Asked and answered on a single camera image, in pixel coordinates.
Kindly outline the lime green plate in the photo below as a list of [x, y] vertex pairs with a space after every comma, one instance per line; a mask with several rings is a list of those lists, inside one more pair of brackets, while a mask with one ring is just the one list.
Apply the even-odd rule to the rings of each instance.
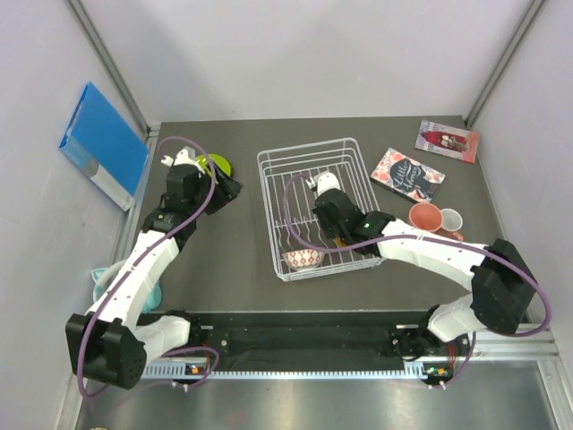
[[[213, 163], [218, 168], [220, 168], [226, 175], [228, 176], [233, 175], [233, 168], [225, 157], [215, 153], [210, 153], [209, 157], [213, 161]], [[203, 155], [197, 156], [195, 160], [205, 171], [210, 171], [209, 162], [207, 161], [205, 156]]]

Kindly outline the red patterned white bowl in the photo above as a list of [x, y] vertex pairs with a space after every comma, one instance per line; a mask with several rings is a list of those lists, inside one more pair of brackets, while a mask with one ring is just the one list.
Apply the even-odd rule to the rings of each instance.
[[293, 271], [314, 270], [321, 266], [324, 253], [311, 248], [289, 251], [282, 254], [286, 266]]

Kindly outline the yellow plate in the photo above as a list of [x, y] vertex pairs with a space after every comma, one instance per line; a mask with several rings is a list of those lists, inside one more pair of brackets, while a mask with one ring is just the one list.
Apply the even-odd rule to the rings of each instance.
[[335, 237], [335, 238], [333, 239], [333, 241], [334, 241], [334, 243], [336, 244], [336, 246], [337, 246], [338, 248], [346, 247], [346, 243], [345, 243], [341, 238], [339, 238], [339, 237]]

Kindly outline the pink plastic cup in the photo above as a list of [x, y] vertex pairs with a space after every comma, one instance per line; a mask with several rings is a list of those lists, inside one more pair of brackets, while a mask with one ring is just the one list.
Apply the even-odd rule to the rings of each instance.
[[408, 223], [414, 228], [435, 233], [442, 227], [443, 216], [437, 206], [428, 202], [419, 202], [408, 212]]

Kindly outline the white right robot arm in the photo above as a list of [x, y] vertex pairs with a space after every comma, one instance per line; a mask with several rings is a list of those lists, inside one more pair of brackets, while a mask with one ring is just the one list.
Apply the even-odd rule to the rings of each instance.
[[417, 333], [424, 352], [439, 354], [471, 331], [516, 334], [535, 289], [532, 273], [510, 242], [446, 239], [381, 211], [364, 212], [339, 189], [319, 192], [313, 213], [327, 237], [359, 254], [413, 264], [466, 289], [465, 296], [430, 309]]

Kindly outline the teal object behind arm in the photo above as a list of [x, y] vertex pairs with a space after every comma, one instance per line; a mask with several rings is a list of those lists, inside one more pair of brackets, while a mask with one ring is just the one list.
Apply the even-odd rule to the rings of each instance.
[[[97, 303], [102, 295], [111, 286], [112, 281], [115, 279], [119, 270], [122, 268], [124, 261], [119, 261], [113, 265], [106, 268], [97, 268], [91, 271], [91, 277], [94, 282], [94, 287], [92, 290], [92, 301]], [[155, 287], [148, 294], [146, 302], [141, 310], [143, 314], [148, 314], [156, 310], [161, 304], [162, 300], [162, 290], [159, 282], [156, 283]]]

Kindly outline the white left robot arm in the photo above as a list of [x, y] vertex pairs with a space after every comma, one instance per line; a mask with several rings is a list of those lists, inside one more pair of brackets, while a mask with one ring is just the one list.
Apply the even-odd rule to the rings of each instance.
[[205, 170], [196, 162], [171, 167], [166, 183], [107, 291], [65, 326], [72, 369], [80, 380], [131, 389], [155, 359], [175, 348], [190, 356], [202, 347], [201, 331], [184, 313], [167, 313], [144, 326], [138, 320], [162, 273], [194, 233], [197, 218], [225, 207], [243, 186], [220, 168]]

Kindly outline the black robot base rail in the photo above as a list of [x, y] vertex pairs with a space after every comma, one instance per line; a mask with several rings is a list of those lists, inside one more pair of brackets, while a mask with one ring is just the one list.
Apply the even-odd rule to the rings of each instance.
[[447, 350], [417, 311], [276, 311], [189, 313], [191, 342], [227, 336], [227, 354], [251, 350], [367, 350], [384, 357], [421, 357]]

